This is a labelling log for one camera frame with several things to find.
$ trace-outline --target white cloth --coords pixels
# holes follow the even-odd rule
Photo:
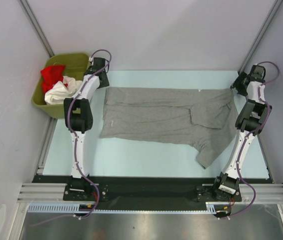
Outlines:
[[[51,90],[45,94],[45,102],[48,105],[63,104],[65,98],[72,97],[81,87],[83,81],[76,81],[75,78],[63,76],[63,80],[58,81]]]

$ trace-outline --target green bin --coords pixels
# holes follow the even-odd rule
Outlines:
[[[46,62],[45,68],[51,65],[66,65],[66,68],[62,73],[63,76],[75,78],[76,81],[83,80],[84,73],[89,66],[89,57],[85,53],[59,54],[51,57]],[[32,103],[54,119],[65,118],[63,104],[46,104],[44,91],[42,89],[43,81],[44,79],[41,76],[32,95]]]

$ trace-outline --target white label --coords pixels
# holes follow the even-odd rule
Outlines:
[[[219,189],[226,192],[226,193],[229,193],[229,194],[235,194],[236,193],[236,190],[234,190],[234,189],[232,189],[228,186],[224,186],[224,185],[220,185]]]

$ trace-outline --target folded fabric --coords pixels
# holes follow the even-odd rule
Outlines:
[[[46,92],[45,102],[48,105],[63,104],[65,98],[72,97],[81,87],[83,81],[76,81],[75,78],[63,76],[63,80],[58,81],[52,89]]]
[[[41,87],[43,93],[47,93],[53,86],[59,82],[63,81],[63,71],[65,69],[65,65],[52,65],[45,67],[43,70],[40,71],[43,82],[41,83]]]
[[[230,89],[110,87],[100,138],[190,145],[207,168],[234,139],[237,117]]]

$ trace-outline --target olive green basket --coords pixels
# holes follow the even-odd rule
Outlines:
[[[66,65],[62,73],[63,76],[75,78],[76,81],[83,80],[84,73],[89,66],[89,57],[85,53],[59,54],[51,57],[46,62],[45,68],[52,65]],[[44,99],[45,94],[42,88],[43,81],[44,79],[41,76],[32,95],[32,103],[54,119],[65,118],[63,104],[46,104]]]

